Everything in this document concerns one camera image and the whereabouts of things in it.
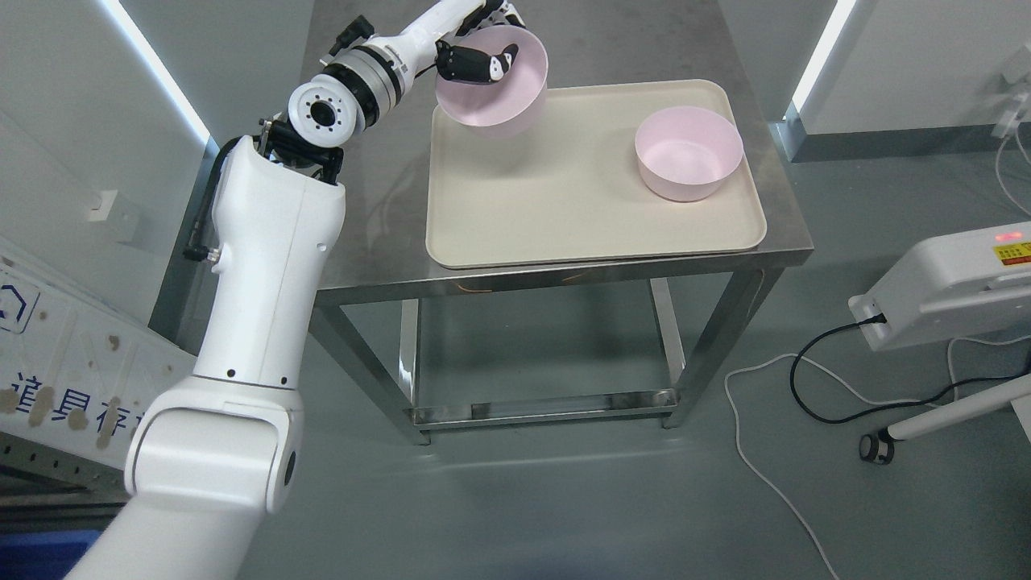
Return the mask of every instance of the gray floor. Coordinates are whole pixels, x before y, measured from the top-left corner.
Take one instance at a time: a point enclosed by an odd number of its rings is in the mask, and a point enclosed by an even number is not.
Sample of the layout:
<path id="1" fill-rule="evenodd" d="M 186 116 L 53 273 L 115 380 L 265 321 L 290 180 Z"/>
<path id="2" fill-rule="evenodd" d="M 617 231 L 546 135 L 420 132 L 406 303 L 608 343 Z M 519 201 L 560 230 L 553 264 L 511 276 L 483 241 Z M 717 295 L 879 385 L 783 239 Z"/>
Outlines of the gray floor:
<path id="1" fill-rule="evenodd" d="M 850 322 L 845 301 L 916 241 L 1021 220 L 992 161 L 786 165 L 817 250 L 785 273 L 725 372 Z M 1005 156 L 1005 174 L 1027 192 L 1031 167 L 1021 163 Z M 671 280 L 689 348 L 725 280 Z M 439 299 L 425 309 L 429 404 L 664 381 L 644 282 Z M 399 306 L 348 313 L 393 368 Z M 1027 349 L 963 348 L 964 375 L 1011 371 Z M 873 354 L 851 335 L 812 356 L 873 398 L 926 395 L 947 381 L 942 344 Z M 800 379 L 828 414 L 862 408 L 814 373 Z M 296 485 L 260 530 L 241 578 L 828 577 L 799 523 L 738 459 L 722 380 L 675 431 L 658 420 L 583 422 L 441 434 L 430 447 L 407 445 L 310 340 L 302 384 Z M 882 468 L 858 459 L 858 438 L 911 413 L 819 424 L 794 406 L 787 364 L 732 388 L 747 454 L 795 501 L 842 578 L 1031 576 L 1031 444 L 1011 413 L 907 442 Z"/>

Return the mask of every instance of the pink bowl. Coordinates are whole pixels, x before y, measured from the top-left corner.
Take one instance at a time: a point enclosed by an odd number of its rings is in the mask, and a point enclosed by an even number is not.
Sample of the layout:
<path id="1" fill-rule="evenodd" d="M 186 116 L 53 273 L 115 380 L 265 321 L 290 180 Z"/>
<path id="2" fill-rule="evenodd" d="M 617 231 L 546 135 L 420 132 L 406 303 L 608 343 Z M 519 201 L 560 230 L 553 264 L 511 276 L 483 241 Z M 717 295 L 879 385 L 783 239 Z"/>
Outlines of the pink bowl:
<path id="1" fill-rule="evenodd" d="M 470 34 L 460 45 L 496 55 L 512 42 L 519 45 L 519 55 L 511 70 L 496 84 L 467 84 L 437 77 L 440 108 L 477 135 L 518 135 L 544 112 L 547 53 L 533 33 L 518 26 L 492 26 Z"/>
<path id="2" fill-rule="evenodd" d="M 673 201 L 708 197 L 744 157 L 734 124 L 698 106 L 653 113 L 638 127 L 634 146 L 644 183 Z"/>

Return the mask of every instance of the white device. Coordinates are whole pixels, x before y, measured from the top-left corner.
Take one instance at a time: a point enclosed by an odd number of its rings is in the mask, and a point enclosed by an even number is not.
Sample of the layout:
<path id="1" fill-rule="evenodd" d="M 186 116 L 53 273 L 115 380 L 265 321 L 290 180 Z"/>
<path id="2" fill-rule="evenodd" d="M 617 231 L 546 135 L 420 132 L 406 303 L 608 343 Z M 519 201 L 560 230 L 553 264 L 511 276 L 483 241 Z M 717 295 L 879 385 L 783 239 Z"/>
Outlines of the white device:
<path id="1" fill-rule="evenodd" d="M 1007 329 L 1031 318 L 1031 221 L 931 237 L 913 245 L 870 292 L 849 301 L 874 351 Z M 890 464 L 895 444 L 1011 405 L 1031 438 L 1025 375 L 860 439 L 859 455 Z"/>
<path id="2" fill-rule="evenodd" d="M 68 578 L 235 578 L 258 524 L 286 500 L 300 449 L 301 352 L 343 225 L 338 147 L 434 65 L 447 80 L 500 81 L 518 46 L 485 55 L 450 44 L 495 24 L 523 26 L 504 0 L 442 0 L 394 37 L 374 36 L 359 18 L 323 73 L 291 96 L 286 117 L 220 152 L 206 201 L 221 245 L 199 245 L 195 221 L 185 252 L 215 262 L 220 276 L 193 376 L 147 410 L 126 464 L 133 498 Z M 352 46 L 359 38 L 367 41 Z M 318 178 L 292 168 L 311 164 Z"/>
<path id="3" fill-rule="evenodd" d="M 849 300 L 870 349 L 979 335 L 1031 318 L 1031 221 L 925 239 Z"/>

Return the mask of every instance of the table top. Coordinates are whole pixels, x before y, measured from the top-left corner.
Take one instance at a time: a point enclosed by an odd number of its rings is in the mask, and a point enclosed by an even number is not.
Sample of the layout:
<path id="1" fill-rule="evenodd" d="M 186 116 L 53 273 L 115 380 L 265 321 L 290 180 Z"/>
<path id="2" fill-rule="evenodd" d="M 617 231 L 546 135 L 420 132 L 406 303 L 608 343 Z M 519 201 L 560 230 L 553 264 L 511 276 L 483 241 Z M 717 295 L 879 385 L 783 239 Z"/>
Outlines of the table top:
<path id="1" fill-rule="evenodd" d="M 766 237 L 757 247 L 719 254 L 461 270 L 439 265 L 425 246 L 430 120 L 436 103 L 433 80 L 424 79 L 394 110 L 344 147 L 340 182 L 347 190 L 347 214 L 323 272 L 317 305 L 778 268 L 804 262 L 812 241 L 719 6 L 714 2 L 687 7 L 679 2 L 660 4 L 642 5 L 636 14 L 622 10 L 584 14 L 578 3 L 524 0 L 520 12 L 547 47 L 552 88 L 680 78 L 706 78 L 723 87 L 768 223 Z M 418 15 L 407 13 L 410 9 L 393 9 L 399 11 L 391 14 L 399 24 Z M 392 30 L 385 28 L 384 33 Z M 314 28 L 311 36 L 309 55 L 332 43 L 331 36 L 320 38 Z"/>

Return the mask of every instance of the stainless steel table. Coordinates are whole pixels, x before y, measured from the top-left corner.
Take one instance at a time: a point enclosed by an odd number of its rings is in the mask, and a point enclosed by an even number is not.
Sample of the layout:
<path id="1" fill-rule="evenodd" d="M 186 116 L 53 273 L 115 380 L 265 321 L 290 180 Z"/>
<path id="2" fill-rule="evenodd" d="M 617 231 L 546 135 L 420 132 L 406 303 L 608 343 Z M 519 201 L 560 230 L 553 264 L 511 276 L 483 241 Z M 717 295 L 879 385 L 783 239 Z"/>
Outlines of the stainless steel table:
<path id="1" fill-rule="evenodd" d="M 355 13 L 337 15 L 318 2 L 308 60 L 325 52 Z M 377 24 L 405 23 L 422 3 L 358 2 Z M 413 443 L 446 429 L 584 419 L 663 417 L 681 424 L 712 380 L 786 267 L 812 251 L 805 221 L 759 112 L 730 33 L 714 2 L 546 2 L 523 0 L 521 13 L 547 46 L 550 87 L 707 78 L 730 97 L 745 155 L 768 221 L 747 251 L 662 259 L 627 259 L 450 270 L 426 251 L 432 82 L 406 95 L 397 109 L 348 143 L 341 182 L 347 186 L 344 231 L 329 258 L 310 332 L 369 399 Z M 326 11 L 326 18 L 320 18 Z M 666 278 L 733 272 L 690 357 L 685 357 Z M 419 300 L 529 287 L 650 280 L 670 382 L 639 390 L 527 402 L 419 406 Z M 340 308 L 402 301 L 398 384 Z"/>

